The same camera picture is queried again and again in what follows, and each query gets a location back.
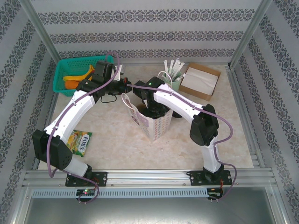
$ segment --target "black cable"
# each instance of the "black cable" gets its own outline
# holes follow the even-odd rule
[[[115,102],[115,101],[117,100],[117,97],[116,97],[116,95],[112,95],[112,96],[115,97],[115,100],[113,100],[113,101],[108,101],[108,102],[103,102],[103,101],[102,101],[102,97],[101,97],[101,102],[104,103],[104,104]]]

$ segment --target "open cardboard box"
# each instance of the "open cardboard box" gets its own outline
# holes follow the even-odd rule
[[[196,63],[190,63],[189,66],[188,66],[188,69],[189,68],[194,68],[196,70],[204,71],[204,72],[207,72],[207,73],[209,73],[209,74],[211,74],[213,76],[217,76],[217,77],[219,77],[220,74],[221,74],[221,72],[219,72],[219,71],[216,71],[214,69],[211,69],[211,68],[208,68],[206,66],[203,66],[203,65],[200,65],[200,64],[196,64]],[[188,88],[186,86],[183,86],[183,82],[182,82],[182,84],[179,87],[179,90],[182,91],[182,92],[188,93],[190,95],[193,95],[195,97],[204,99],[206,101],[210,101],[210,99],[212,98],[212,96],[214,94],[215,88],[213,90],[213,93],[211,95],[208,95],[208,94],[202,93],[202,92],[200,92],[198,90],[190,89],[190,88]]]

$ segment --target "green plastic basket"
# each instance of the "green plastic basket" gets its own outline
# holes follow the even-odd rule
[[[76,89],[67,90],[64,85],[63,77],[84,75],[86,72],[88,72],[89,65],[91,64],[95,68],[96,63],[99,60],[104,61],[105,55],[61,59],[56,67],[53,91],[60,92],[67,97],[72,97]],[[113,57],[108,56],[108,61],[113,63]]]

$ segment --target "vent slot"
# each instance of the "vent slot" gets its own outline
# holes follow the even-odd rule
[[[75,198],[76,189],[35,189],[32,198]],[[100,189],[98,198],[207,197],[207,189]]]

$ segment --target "patterned wallpaper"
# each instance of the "patterned wallpaper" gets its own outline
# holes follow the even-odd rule
[[[33,0],[62,58],[229,62],[261,0]]]
[[[263,159],[299,223],[299,5],[274,0],[235,67]]]
[[[0,52],[2,224],[18,195],[23,171],[32,169],[31,135],[45,126],[56,64],[17,0],[0,2]]]

